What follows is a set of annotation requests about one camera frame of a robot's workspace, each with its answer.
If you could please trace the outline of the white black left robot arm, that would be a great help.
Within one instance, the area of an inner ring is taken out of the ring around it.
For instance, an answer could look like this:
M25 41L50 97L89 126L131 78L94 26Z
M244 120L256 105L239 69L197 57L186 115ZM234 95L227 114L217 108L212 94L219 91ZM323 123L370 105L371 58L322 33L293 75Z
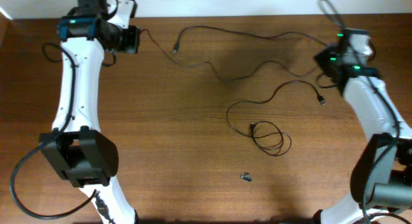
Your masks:
M58 137L42 150L62 180L91 197L103 223L138 223L117 179L116 145L100 132L98 84L107 51L136 53L139 29L130 25L135 0L78 0L57 26L63 49L59 110L52 124Z

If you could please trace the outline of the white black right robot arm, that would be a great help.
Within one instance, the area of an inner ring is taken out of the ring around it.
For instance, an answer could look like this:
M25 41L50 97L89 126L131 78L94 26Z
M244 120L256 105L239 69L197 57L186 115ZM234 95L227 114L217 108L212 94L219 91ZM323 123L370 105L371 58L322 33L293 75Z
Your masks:
M350 193L314 223L369 223L411 209L411 128L392 103L385 82L368 67L366 30L342 28L338 42L314 59L354 110L367 146L350 178Z

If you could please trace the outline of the small black adapter plug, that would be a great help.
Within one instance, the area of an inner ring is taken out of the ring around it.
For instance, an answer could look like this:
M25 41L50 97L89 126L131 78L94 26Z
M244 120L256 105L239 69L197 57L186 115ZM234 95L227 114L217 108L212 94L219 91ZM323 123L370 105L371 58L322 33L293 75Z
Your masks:
M248 181L248 182L251 182L251 181L252 181L252 178L250 177L249 173L244 173L244 174L242 174L242 175L240 176L240 178L241 178L242 180L245 180L245 181Z

